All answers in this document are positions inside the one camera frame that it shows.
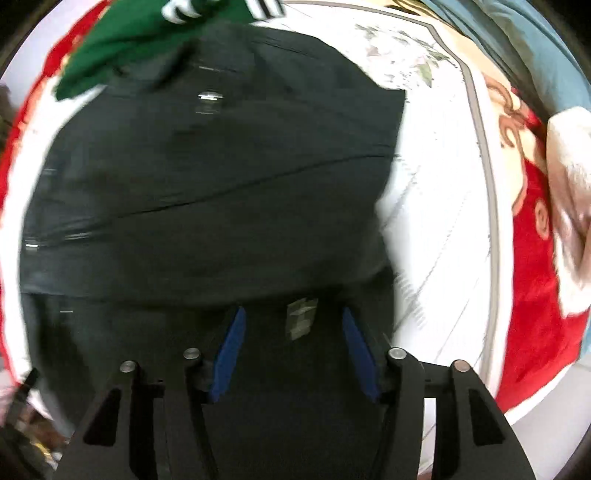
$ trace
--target bed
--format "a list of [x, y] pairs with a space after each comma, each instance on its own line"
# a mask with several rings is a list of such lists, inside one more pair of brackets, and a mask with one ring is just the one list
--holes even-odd
[[[88, 7], [77, 8], [82, 13]], [[421, 361], [449, 365], [463, 358], [497, 394], [512, 317], [513, 215], [524, 197], [525, 177], [520, 152], [501, 148], [499, 111], [506, 105], [494, 82], [503, 85], [502, 73], [463, 37], [429, 15], [355, 2], [299, 0], [288, 2], [285, 9], [285, 18], [264, 26], [318, 37], [379, 85], [408, 92], [392, 177], [376, 206], [396, 273], [397, 312], [390, 343]], [[3, 79], [15, 74], [12, 68]], [[49, 77], [58, 69], [53, 66]], [[13, 102], [18, 103], [14, 95]], [[510, 95], [519, 110], [518, 98]], [[35, 136], [40, 139], [30, 125], [19, 135], [27, 130], [31, 144]], [[42, 122], [37, 130], [43, 133]], [[531, 129], [518, 135], [532, 163], [543, 166]], [[15, 378], [30, 368], [18, 290], [13, 287], [18, 286], [19, 222], [41, 167], [38, 157], [33, 168], [34, 156], [16, 151], [10, 155], [0, 228], [3, 344]], [[8, 165], [6, 160], [3, 163], [6, 175]], [[19, 185], [18, 194], [14, 185]], [[510, 421], [541, 401], [565, 368], [562, 365], [535, 395], [512, 406], [516, 408], [508, 412]], [[432, 463], [434, 425], [430, 403], [421, 471]]]

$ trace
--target green fabric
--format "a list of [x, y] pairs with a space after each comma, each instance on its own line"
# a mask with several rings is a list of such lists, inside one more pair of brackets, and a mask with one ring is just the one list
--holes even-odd
[[183, 44], [211, 20], [250, 23], [254, 20], [244, 0], [191, 0], [202, 16], [176, 24], [161, 10], [167, 0], [116, 0], [72, 55], [56, 90], [63, 100], [106, 83], [117, 67], [145, 60]]

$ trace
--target red fabric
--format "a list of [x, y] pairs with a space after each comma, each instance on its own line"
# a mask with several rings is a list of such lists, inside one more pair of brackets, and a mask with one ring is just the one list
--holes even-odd
[[[100, 18], [102, 12], [109, 6], [111, 0], [103, 0], [91, 9], [84, 17], [72, 27], [72, 29], [51, 49], [47, 56], [43, 70], [19, 113], [13, 120], [13, 127], [8, 136], [6, 148], [4, 153], [0, 156], [0, 212], [4, 208], [4, 200], [8, 191], [8, 172], [12, 165], [13, 159], [17, 156], [20, 138], [25, 130], [29, 116], [35, 108], [40, 89], [43, 88], [43, 83], [53, 77], [61, 68], [61, 63], [64, 57], [70, 54], [77, 45], [80, 44], [83, 37], [90, 31], [97, 20]], [[2, 286], [0, 285], [0, 296], [2, 295]], [[8, 351], [4, 343], [4, 316], [0, 309], [0, 354], [4, 358], [4, 364], [10, 372], [12, 380], [16, 383], [17, 378], [12, 367]]]
[[548, 180], [525, 162], [527, 192], [513, 218], [513, 311], [496, 401], [507, 411], [531, 397], [579, 357], [588, 312], [563, 319], [554, 270]]
[[530, 129], [536, 137], [540, 137], [540, 135], [538, 135], [538, 132], [545, 128], [545, 125], [542, 123], [542, 120], [540, 120], [537, 117], [533, 110], [528, 111], [528, 116], [525, 119], [525, 126], [528, 129]]

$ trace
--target white stripe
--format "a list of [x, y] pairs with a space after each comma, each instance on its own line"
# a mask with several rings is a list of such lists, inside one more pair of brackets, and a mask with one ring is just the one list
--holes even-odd
[[262, 0], [266, 3], [269, 13], [272, 17], [283, 17], [284, 14], [281, 11], [281, 4], [277, 0]]
[[178, 9], [183, 13], [183, 15], [186, 15], [191, 18], [201, 17], [201, 14], [198, 13], [193, 7], [191, 0], [176, 0], [176, 4]]
[[246, 0], [246, 6], [251, 11], [251, 15], [253, 18], [257, 20], [267, 19], [265, 12], [262, 10], [262, 7], [260, 6], [257, 0]]
[[[58, 80], [56, 76], [47, 82], [37, 105], [30, 112], [32, 117], [22, 135], [21, 150], [13, 159], [8, 175], [8, 192], [0, 219], [0, 281], [4, 314], [2, 334], [10, 364], [20, 381], [31, 369], [18, 276], [22, 223], [47, 151], [61, 126], [103, 89], [96, 87], [76, 98], [58, 102], [53, 95]], [[35, 407], [47, 415], [40, 403], [35, 402]]]
[[162, 7], [162, 10], [160, 11], [160, 13], [162, 13], [162, 16], [168, 20], [169, 22], [172, 23], [176, 23], [178, 25], [182, 25], [185, 22], [185, 20], [181, 20], [178, 15], [177, 15], [177, 7], [174, 3], [172, 2], [168, 2], [166, 5], [164, 5]]

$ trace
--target label tag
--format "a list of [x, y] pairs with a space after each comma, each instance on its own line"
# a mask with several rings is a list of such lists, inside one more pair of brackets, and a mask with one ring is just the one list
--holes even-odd
[[310, 333], [318, 299], [299, 299], [287, 306], [285, 331], [291, 340], [297, 340]]

